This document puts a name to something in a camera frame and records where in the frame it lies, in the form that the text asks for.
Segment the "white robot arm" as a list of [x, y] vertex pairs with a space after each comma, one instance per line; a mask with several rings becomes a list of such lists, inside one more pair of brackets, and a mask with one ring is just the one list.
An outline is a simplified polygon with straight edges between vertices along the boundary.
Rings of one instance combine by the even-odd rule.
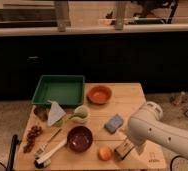
[[129, 117], [127, 137], [136, 146], [149, 140], [188, 159], [188, 131], [162, 123], [162, 117], [157, 103], [145, 102]]

